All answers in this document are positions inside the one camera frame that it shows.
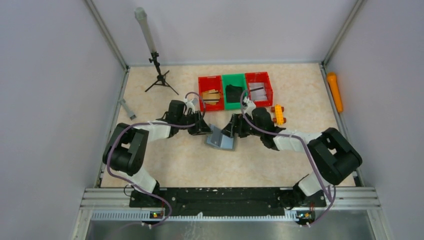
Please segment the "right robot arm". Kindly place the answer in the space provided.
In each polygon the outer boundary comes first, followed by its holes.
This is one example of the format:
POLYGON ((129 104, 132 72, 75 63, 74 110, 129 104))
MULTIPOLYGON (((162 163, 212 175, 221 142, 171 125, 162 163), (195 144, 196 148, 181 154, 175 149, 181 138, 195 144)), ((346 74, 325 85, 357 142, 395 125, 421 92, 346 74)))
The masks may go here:
POLYGON ((287 197, 291 205, 303 204, 319 191, 330 196, 330 186, 339 185, 363 163, 360 154, 336 128, 318 133, 292 131, 277 126, 277 119, 264 107, 253 109, 250 114, 233 114, 221 132, 229 138, 257 136, 268 149, 306 154, 312 173, 293 186, 287 197))

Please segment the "orange flashlight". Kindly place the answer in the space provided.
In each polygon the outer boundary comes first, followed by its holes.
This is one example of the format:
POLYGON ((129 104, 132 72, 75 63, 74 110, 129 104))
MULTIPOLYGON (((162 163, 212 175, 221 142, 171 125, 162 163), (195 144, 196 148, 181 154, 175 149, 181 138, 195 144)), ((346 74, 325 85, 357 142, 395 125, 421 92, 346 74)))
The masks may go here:
POLYGON ((335 104, 336 111, 338 113, 342 113, 344 110, 344 107, 343 107, 342 98, 339 91, 337 75, 334 72, 329 72, 326 76, 326 80, 331 91, 331 95, 335 104))

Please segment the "yellow toy brick car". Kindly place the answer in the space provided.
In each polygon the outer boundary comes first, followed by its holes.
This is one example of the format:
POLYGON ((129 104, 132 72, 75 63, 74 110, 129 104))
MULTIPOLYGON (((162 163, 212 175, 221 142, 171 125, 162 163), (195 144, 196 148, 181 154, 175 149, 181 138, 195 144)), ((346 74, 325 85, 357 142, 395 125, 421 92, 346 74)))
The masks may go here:
POLYGON ((285 108, 283 106, 276 104, 271 107, 270 111, 274 114, 272 120, 275 124, 283 125, 287 122, 287 119, 284 117, 285 108))

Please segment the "red bin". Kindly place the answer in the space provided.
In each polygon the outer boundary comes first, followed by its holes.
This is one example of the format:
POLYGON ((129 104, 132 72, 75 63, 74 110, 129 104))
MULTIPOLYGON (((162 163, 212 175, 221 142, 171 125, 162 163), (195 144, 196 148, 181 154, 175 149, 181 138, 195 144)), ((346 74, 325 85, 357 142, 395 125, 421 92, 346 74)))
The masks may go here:
POLYGON ((224 90, 220 75, 198 77, 198 93, 205 103, 207 112, 225 109, 224 90))
POLYGON ((245 80, 248 89, 248 96, 250 96, 249 83, 264 83, 267 100, 264 101, 253 101, 257 107, 271 107, 274 100, 274 91, 270 82, 270 78, 267 72, 247 72, 245 73, 245 80))

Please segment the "black item in bin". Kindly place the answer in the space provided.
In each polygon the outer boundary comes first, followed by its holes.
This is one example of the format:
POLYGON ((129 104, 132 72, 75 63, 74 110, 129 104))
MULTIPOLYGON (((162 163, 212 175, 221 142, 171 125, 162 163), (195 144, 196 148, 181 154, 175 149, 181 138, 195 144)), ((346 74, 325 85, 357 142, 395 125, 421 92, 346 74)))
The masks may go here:
POLYGON ((244 92, 243 87, 229 84, 225 87, 225 100, 227 103, 239 103, 244 92))

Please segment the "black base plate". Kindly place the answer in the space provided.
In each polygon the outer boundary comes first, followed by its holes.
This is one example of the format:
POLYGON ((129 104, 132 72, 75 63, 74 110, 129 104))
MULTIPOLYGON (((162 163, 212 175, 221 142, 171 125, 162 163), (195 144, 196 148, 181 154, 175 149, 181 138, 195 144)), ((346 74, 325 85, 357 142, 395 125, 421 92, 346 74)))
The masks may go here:
POLYGON ((305 196, 299 189, 281 187, 169 187, 153 191, 158 198, 134 190, 131 208, 171 210, 173 217, 282 216, 293 208, 326 207, 322 190, 305 196))

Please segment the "grey card holder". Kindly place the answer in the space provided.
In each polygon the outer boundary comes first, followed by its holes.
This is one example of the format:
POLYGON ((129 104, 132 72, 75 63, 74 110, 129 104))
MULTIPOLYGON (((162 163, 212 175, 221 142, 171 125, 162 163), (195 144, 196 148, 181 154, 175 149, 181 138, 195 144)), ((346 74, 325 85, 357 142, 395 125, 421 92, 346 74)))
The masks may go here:
POLYGON ((213 124, 209 125, 211 133, 206 135, 205 144, 211 148, 223 151, 235 151, 236 140, 224 135, 220 128, 213 124))

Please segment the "small grey bracket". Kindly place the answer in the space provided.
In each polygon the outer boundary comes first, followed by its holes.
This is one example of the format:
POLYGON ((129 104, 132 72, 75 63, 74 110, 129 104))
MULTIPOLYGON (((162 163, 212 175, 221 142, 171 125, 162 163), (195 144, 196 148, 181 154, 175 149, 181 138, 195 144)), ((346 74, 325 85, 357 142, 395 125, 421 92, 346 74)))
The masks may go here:
POLYGON ((118 100, 118 102, 120 103, 121 107, 125 110, 130 120, 134 120, 137 117, 136 114, 129 108, 125 99, 121 98, 118 100))

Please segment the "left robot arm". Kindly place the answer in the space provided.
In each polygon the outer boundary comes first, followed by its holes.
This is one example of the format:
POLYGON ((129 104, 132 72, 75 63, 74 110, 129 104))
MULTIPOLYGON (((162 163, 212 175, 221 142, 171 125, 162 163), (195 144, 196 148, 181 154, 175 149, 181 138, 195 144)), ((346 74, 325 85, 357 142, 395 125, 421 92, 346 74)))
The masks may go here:
POLYGON ((195 110, 192 102, 171 100, 161 118, 136 126, 119 123, 105 147, 102 162, 116 171, 119 178, 129 180, 139 192, 152 194, 159 183, 143 167, 147 144, 169 139, 179 130, 187 130, 192 136, 212 133, 203 113, 195 110))

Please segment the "right red bin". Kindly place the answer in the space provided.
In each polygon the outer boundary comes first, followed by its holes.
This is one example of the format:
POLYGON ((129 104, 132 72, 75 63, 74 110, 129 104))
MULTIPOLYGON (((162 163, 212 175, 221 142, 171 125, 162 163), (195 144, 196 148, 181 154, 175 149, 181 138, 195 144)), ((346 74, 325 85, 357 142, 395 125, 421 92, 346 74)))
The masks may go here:
POLYGON ((248 96, 250 96, 249 83, 264 83, 267 100, 264 101, 253 101, 257 107, 271 107, 274 100, 274 91, 270 82, 270 78, 267 72, 247 72, 245 73, 245 80, 248 89, 248 96))

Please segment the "clear bag in bin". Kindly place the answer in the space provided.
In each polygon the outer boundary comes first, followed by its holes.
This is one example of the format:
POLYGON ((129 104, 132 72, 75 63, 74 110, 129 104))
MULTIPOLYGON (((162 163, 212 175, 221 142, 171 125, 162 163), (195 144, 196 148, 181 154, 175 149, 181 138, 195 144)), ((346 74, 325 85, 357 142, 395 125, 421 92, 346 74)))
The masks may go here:
POLYGON ((250 98, 252 101, 267 101, 267 93, 266 94, 254 94, 250 92, 250 98))

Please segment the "left red bin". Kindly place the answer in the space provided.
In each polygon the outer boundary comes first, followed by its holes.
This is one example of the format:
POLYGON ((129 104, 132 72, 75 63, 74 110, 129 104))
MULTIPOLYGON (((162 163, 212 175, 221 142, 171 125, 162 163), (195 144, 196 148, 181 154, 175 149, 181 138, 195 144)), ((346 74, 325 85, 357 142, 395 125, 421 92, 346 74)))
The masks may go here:
POLYGON ((225 109, 224 90, 220 75, 198 77, 198 93, 205 103, 207 112, 225 109))

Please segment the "white credit card black stripe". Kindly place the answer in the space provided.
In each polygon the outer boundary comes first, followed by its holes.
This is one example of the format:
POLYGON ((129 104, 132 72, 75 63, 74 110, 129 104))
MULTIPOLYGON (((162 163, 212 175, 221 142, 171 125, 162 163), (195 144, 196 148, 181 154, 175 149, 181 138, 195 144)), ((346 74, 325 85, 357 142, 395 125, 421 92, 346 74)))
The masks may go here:
POLYGON ((248 84, 249 91, 254 94, 265 95, 265 84, 263 82, 250 82, 248 84))

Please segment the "black tripod with grey tube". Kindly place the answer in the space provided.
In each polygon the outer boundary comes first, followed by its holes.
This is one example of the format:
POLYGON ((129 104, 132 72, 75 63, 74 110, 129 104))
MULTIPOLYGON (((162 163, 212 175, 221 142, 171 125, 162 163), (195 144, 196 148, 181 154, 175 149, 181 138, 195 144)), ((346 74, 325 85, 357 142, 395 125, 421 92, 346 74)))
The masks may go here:
POLYGON ((150 52, 150 58, 148 59, 150 63, 154 64, 154 67, 157 72, 156 81, 152 83, 145 92, 148 92, 153 86, 162 86, 170 88, 174 93, 179 95, 179 93, 166 81, 167 74, 170 72, 169 70, 165 73, 161 71, 161 64, 158 61, 159 53, 157 51, 156 45, 154 43, 153 35, 151 33, 151 29, 148 23, 148 15, 143 7, 137 7, 134 10, 134 17, 137 20, 144 39, 146 41, 147 47, 150 52))

